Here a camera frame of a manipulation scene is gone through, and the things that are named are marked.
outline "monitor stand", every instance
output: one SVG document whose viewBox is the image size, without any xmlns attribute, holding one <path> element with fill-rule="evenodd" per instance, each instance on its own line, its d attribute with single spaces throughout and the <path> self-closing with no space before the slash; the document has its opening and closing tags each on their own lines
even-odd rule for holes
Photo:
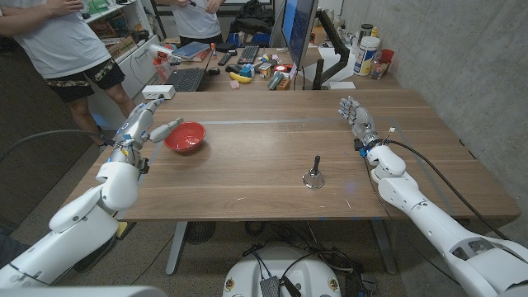
<svg viewBox="0 0 528 297">
<path fill-rule="evenodd" d="M 341 57 L 339 62 L 335 63 L 325 72 L 323 72 L 324 59 L 318 59 L 313 85 L 312 87 L 304 87 L 304 90 L 328 90 L 328 87 L 323 86 L 323 83 L 347 66 L 350 50 L 342 43 L 341 39 L 339 39 L 336 28 L 333 26 L 332 21 L 324 10 L 317 10 L 315 17 L 321 21 L 321 25 L 323 25 L 323 29 L 327 33 L 328 39 L 332 42 L 335 53 L 339 54 Z"/>
</svg>

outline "white t-shirt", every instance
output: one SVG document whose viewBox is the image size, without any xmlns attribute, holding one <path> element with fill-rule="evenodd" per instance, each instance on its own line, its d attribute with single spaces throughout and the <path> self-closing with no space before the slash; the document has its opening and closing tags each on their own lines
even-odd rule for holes
<svg viewBox="0 0 528 297">
<path fill-rule="evenodd" d="M 195 0 L 196 7 L 172 5 L 172 14 L 176 18 L 178 34 L 183 37 L 204 39 L 221 33 L 220 22 L 216 14 L 205 12 L 206 0 Z"/>
<path fill-rule="evenodd" d="M 47 0 L 0 0 L 0 7 L 29 8 Z M 80 13 L 49 19 L 37 30 L 14 36 L 43 78 L 90 69 L 111 55 Z"/>
</svg>

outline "desk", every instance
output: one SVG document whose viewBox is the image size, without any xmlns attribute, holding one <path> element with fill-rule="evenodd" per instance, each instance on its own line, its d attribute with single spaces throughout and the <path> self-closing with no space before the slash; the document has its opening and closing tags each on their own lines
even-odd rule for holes
<svg viewBox="0 0 528 297">
<path fill-rule="evenodd" d="M 243 49 L 237 49 L 238 54 L 240 55 L 243 51 Z M 262 54 L 275 54 L 276 49 L 260 49 L 259 56 Z M 279 59 L 282 60 L 283 64 L 291 64 L 291 57 L 290 53 L 283 53 L 283 54 L 277 54 L 279 56 Z M 270 82 L 269 78 L 261 78 L 259 75 L 253 79 L 250 83 L 240 83 L 240 89 L 239 90 L 232 90 L 229 86 L 229 81 L 231 81 L 231 77 L 229 76 L 229 73 L 225 72 L 225 66 L 229 64 L 236 64 L 238 60 L 238 56 L 232 57 L 226 65 L 219 66 L 218 62 L 222 57 L 224 56 L 224 53 L 218 53 L 217 59 L 211 59 L 209 61 L 209 64 L 204 60 L 202 63 L 183 63 L 181 64 L 180 68 L 194 68 L 194 67 L 200 67 L 200 68 L 219 68 L 220 69 L 220 75 L 214 75 L 209 76 L 208 81 L 205 85 L 204 91 L 206 92 L 218 92 L 218 91 L 269 91 L 267 88 L 267 84 Z M 317 48 L 308 48 L 306 52 L 306 59 L 305 63 L 307 65 L 315 64 L 317 63 L 317 59 L 321 58 L 321 55 L 319 54 L 319 51 Z M 358 75 L 352 75 L 351 77 L 344 80 L 345 82 L 354 82 L 356 85 L 356 89 L 358 90 L 366 90 L 366 89 L 376 89 L 376 90 L 394 90 L 394 89 L 401 89 L 396 79 L 391 75 L 388 74 L 387 76 L 383 77 L 380 80 L 375 80 L 370 77 L 361 77 Z M 312 85 L 312 82 L 308 79 L 306 80 L 306 85 Z M 297 78 L 296 82 L 296 89 L 302 90 L 303 86 L 303 77 L 299 76 Z M 292 81 L 290 83 L 290 91 L 293 90 L 294 82 Z"/>
<path fill-rule="evenodd" d="M 211 89 L 227 83 L 223 74 L 227 73 L 214 77 Z M 359 82 L 363 78 L 351 79 Z M 393 78 L 364 79 L 379 86 L 384 79 Z M 483 216 L 519 215 L 513 199 L 415 91 L 395 87 L 259 92 L 264 88 L 258 83 L 256 79 L 231 92 L 178 93 L 156 111 L 153 127 L 183 117 L 206 128 L 204 144 L 191 155 L 146 143 L 142 155 L 150 158 L 151 168 L 142 177 L 139 200 L 116 216 L 124 221 L 178 222 L 167 274 L 175 272 L 190 220 L 387 219 L 372 191 L 365 164 L 353 149 L 350 126 L 337 114 L 339 99 L 348 95 L 369 110 L 380 135 L 395 127 L 391 139 L 427 156 Z M 423 161 L 400 147 L 392 149 L 430 200 L 456 218 L 474 217 Z M 95 176 L 109 154 L 107 149 L 97 159 L 66 202 L 98 184 Z M 310 190 L 301 177 L 312 167 L 315 155 L 321 156 L 319 169 L 326 182 L 323 188 Z M 386 205 L 391 216 L 405 218 Z M 380 224 L 373 220 L 387 269 L 394 271 Z"/>
</svg>

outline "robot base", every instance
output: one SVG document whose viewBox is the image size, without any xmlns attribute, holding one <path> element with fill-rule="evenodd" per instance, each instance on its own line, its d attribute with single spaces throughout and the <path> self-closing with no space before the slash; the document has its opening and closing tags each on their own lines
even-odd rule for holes
<svg viewBox="0 0 528 297">
<path fill-rule="evenodd" d="M 286 268 L 300 257 L 307 255 L 304 250 L 294 247 L 265 247 L 256 251 L 257 255 L 266 264 L 272 276 L 282 277 Z M 261 264 L 262 274 L 267 279 L 266 268 Z M 242 258 L 231 268 L 225 278 L 223 297 L 250 297 L 262 296 L 260 281 L 261 272 L 258 260 L 252 254 Z M 302 296 L 313 297 L 341 297 L 341 290 L 337 284 L 336 275 L 332 269 L 315 255 L 307 257 L 293 265 L 286 276 L 297 288 Z M 280 296 L 289 297 L 290 293 L 280 287 Z"/>
</svg>

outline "robotic arm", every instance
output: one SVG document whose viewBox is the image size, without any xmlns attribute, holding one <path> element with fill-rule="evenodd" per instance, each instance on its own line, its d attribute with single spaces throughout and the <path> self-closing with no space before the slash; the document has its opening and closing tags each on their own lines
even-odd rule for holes
<svg viewBox="0 0 528 297">
<path fill-rule="evenodd" d="M 117 231 L 112 213 L 129 209 L 138 199 L 138 179 L 149 170 L 139 153 L 147 140 L 164 140 L 183 122 L 174 120 L 152 132 L 157 99 L 137 106 L 115 135 L 108 162 L 101 166 L 101 185 L 72 201 L 49 222 L 51 231 L 38 243 L 0 270 L 1 288 L 40 287 L 53 282 L 71 266 L 102 246 Z"/>
<path fill-rule="evenodd" d="M 339 113 L 352 127 L 356 150 L 375 167 L 370 175 L 381 197 L 415 223 L 469 296 L 506 295 L 513 288 L 528 295 L 528 249 L 470 232 L 428 200 L 406 172 L 405 162 L 377 135 L 368 111 L 354 98 L 341 99 Z"/>
</svg>

